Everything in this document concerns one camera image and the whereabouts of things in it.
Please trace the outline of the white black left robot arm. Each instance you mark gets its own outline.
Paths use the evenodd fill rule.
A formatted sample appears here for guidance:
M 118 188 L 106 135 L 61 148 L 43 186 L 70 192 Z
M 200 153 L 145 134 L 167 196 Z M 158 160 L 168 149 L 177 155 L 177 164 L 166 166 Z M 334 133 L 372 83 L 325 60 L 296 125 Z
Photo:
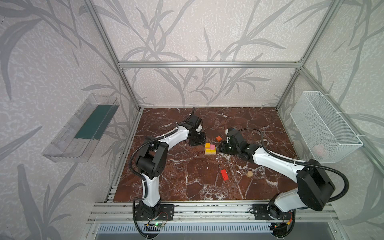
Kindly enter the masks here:
M 168 151 L 183 141 L 189 141 L 191 147 L 205 144 L 203 122 L 194 110 L 170 132 L 147 137 L 131 155 L 129 169 L 143 185 L 143 197 L 138 204 L 133 203 L 133 220 L 152 220 L 161 214 L 160 176 L 166 167 Z

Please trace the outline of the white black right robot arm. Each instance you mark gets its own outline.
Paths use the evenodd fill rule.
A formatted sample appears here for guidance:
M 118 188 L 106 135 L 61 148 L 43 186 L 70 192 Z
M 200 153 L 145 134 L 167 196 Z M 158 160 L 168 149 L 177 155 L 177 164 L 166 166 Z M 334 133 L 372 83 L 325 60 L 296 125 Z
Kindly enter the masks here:
M 229 128 L 226 140 L 219 146 L 221 153 L 274 170 L 297 184 L 297 188 L 275 195 L 266 207 L 272 219 L 299 208 L 322 211 L 324 206 L 341 199 L 350 188 L 348 178 L 340 171 L 323 166 L 318 161 L 300 161 L 277 154 L 261 142 L 249 144 L 242 130 Z

